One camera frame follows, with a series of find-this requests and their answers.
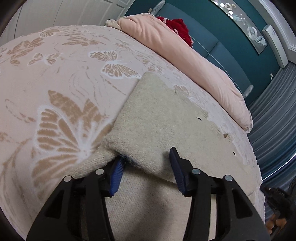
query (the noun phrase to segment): white wall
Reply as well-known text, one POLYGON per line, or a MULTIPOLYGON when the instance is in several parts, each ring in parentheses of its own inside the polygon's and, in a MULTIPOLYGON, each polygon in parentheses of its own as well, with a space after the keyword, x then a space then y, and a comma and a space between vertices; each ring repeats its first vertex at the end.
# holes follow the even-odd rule
POLYGON ((269 0, 249 0, 279 37, 288 60, 296 63, 296 37, 280 11, 269 0))
POLYGON ((27 0, 13 16, 0 46, 22 35, 52 26, 105 25, 124 16, 134 0, 27 0))

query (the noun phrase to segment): butterfly print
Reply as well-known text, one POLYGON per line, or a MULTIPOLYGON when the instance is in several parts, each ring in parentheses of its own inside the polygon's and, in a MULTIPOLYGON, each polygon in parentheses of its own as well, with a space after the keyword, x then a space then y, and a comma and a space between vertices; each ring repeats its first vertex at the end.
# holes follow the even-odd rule
POLYGON ((34 50, 35 47, 42 45, 44 42, 42 38, 38 37, 31 42, 26 40, 20 42, 18 45, 14 46, 12 50, 8 50, 7 54, 11 55, 10 63, 18 66, 20 61, 17 58, 27 55, 34 50))
POLYGON ((140 51, 136 51, 136 54, 137 54, 137 57, 140 57, 140 58, 137 58, 139 61, 141 61, 146 67, 147 67, 147 70, 150 71, 150 72, 156 72, 158 73, 159 75, 163 75, 163 68, 160 66, 161 63, 155 63, 156 60, 153 56, 151 55, 148 55, 148 54, 143 54, 141 53, 140 51))
POLYGON ((43 30, 41 33, 40 33, 40 37, 41 38, 46 38, 46 37, 49 37, 49 36, 52 36, 54 35, 55 33, 58 33, 58 32, 61 32, 62 30, 60 29, 48 29, 48 30, 43 30))
POLYGON ((124 42, 120 39, 115 38, 116 40, 118 40, 120 43, 115 43, 116 46, 120 47, 120 48, 125 48, 126 50, 132 51, 131 48, 128 46, 129 43, 128 42, 124 42))
POLYGON ((104 44, 103 42, 97 41, 97 40, 89 40, 82 36, 75 36, 75 37, 69 37, 67 43, 63 43, 62 45, 77 45, 81 44, 81 46, 88 46, 88 45, 97 45, 97 44, 104 44))
POLYGON ((43 56, 43 54, 41 53, 36 53, 33 59, 28 62, 28 66, 35 64, 38 61, 43 61, 47 65, 53 65, 57 61, 57 58, 60 56, 61 53, 54 53, 47 56, 43 56))
POLYGON ((73 165, 91 156, 112 124, 89 99, 83 109, 70 98, 48 91, 51 105, 38 108, 31 176, 37 196, 46 200, 73 165))
POLYGON ((124 77, 128 79, 140 78, 140 75, 136 71, 120 64, 120 60, 117 59, 117 53, 115 51, 93 51, 89 53, 89 57, 105 61, 106 64, 101 69, 101 72, 110 78, 120 80, 124 77))
POLYGON ((190 98, 190 92, 187 90, 187 88, 185 86, 174 85, 173 87, 174 87, 175 91, 178 91, 178 92, 184 94, 187 98, 190 98))

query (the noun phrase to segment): bed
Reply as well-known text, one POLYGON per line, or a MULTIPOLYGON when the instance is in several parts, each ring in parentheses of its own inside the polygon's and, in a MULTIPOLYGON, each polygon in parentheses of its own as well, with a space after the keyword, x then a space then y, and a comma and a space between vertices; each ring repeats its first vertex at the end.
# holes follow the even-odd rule
MULTIPOLYGON (((207 58, 218 60, 232 79, 243 79, 244 84, 238 85, 244 86, 244 93, 250 83, 242 69, 219 42, 211 45, 204 45, 207 58)), ((209 93, 171 63, 114 28, 52 27, 0 47, 0 206, 22 238, 55 186, 111 130, 146 71, 156 73, 169 88, 206 110, 208 120, 227 133, 260 185, 259 167, 245 131, 209 93), (93 51, 101 57, 92 58, 89 53, 93 51), (95 133, 93 123, 99 130, 95 133), (48 131, 49 125, 57 131, 48 131)), ((254 198, 264 218, 264 197, 257 190, 254 198)))

